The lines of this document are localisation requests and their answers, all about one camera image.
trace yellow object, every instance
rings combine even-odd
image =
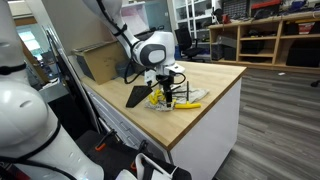
[[[164,101],[166,99],[165,96],[162,94],[162,91],[160,89],[157,89],[156,92],[154,92],[153,95],[150,94],[148,97],[149,97],[149,101],[153,105],[158,104],[159,97],[160,97],[160,100],[162,100],[162,101]]]
[[[176,104],[174,106],[177,109],[193,109],[193,108],[200,108],[201,104],[200,103],[190,103],[189,101],[187,101],[186,104]]]

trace wooden floor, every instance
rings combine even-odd
[[[320,87],[310,87],[317,79],[249,69],[238,140],[216,179],[320,180]]]

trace cardboard box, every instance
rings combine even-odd
[[[103,43],[74,52],[83,73],[97,84],[103,84],[116,77],[116,63],[128,60],[119,42]]]

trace table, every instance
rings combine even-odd
[[[101,118],[125,144],[137,149],[147,140],[157,158],[188,170],[193,179],[212,179],[236,142],[241,76],[246,68],[178,63],[186,68],[191,86],[210,90],[200,100],[201,108],[158,112],[144,103],[126,108],[133,85],[143,84],[143,77],[131,85],[120,78],[101,85],[88,77],[81,81]]]

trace white robot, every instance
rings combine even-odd
[[[173,58],[172,33],[156,32],[139,42],[124,28],[120,0],[84,2],[103,19],[129,57],[156,68],[156,75],[163,79],[160,84],[184,72]],[[32,179],[103,179],[103,169],[83,154],[28,84],[20,39],[6,0],[0,0],[0,17],[0,162],[15,163]],[[170,82],[164,86],[170,88]]]

